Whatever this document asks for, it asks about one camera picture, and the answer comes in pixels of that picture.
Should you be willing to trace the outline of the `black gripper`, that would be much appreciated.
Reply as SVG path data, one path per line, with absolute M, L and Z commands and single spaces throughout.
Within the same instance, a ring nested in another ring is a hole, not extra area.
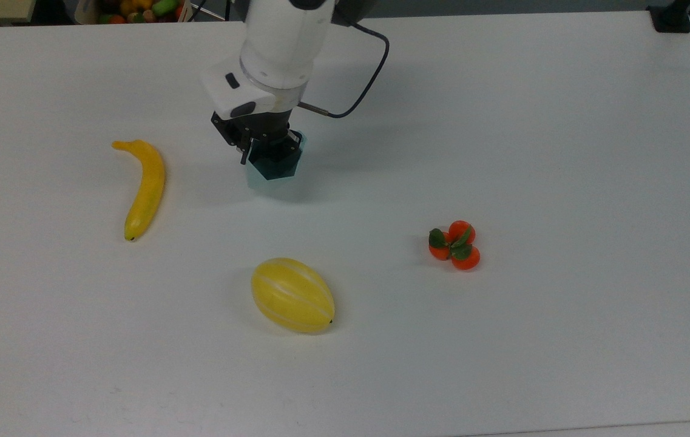
M 225 120 L 212 113 L 211 123 L 230 146 L 240 152 L 240 164 L 267 160 L 297 164 L 302 155 L 302 136 L 290 130 L 291 110 L 254 113 Z

